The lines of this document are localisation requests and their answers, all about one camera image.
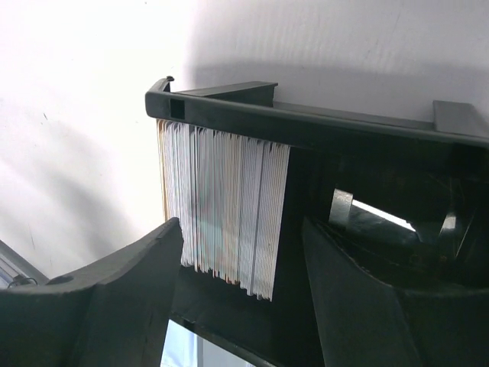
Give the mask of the black plastic card tray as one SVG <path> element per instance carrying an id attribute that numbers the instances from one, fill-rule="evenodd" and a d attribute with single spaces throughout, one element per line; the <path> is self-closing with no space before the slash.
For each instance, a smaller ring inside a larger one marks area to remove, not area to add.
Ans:
<path id="1" fill-rule="evenodd" d="M 274 83 L 145 94 L 147 114 L 290 146 L 272 300 L 182 266 L 172 318 L 255 365 L 327 366 L 303 221 L 401 268 L 488 291 L 488 129 L 467 103 L 432 122 L 278 103 Z"/>

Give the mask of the white cards stack in tray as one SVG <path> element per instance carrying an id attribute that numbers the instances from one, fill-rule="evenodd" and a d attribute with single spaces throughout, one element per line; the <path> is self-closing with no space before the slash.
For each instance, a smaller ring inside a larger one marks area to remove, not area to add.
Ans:
<path id="1" fill-rule="evenodd" d="M 290 146 L 157 122 L 164 215 L 178 218 L 181 264 L 272 300 Z"/>

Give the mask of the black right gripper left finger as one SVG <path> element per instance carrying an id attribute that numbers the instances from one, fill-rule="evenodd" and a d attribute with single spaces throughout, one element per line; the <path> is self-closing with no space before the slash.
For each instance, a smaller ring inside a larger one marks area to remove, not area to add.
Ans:
<path id="1" fill-rule="evenodd" d="M 183 250 L 178 219 L 46 284 L 1 292 L 3 366 L 158 366 Z"/>

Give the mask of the aluminium front rail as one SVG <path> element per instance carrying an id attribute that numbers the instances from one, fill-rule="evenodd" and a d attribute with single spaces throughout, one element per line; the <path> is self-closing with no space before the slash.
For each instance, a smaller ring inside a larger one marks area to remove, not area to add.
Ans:
<path id="1" fill-rule="evenodd" d="M 1 241 L 1 289 L 43 285 L 49 278 Z"/>

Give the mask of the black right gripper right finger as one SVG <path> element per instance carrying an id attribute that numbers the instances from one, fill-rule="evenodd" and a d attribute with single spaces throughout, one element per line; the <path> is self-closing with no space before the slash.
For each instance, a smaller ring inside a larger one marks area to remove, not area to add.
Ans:
<path id="1" fill-rule="evenodd" d="M 486 366 L 488 291 L 407 270 L 304 219 L 327 366 Z"/>

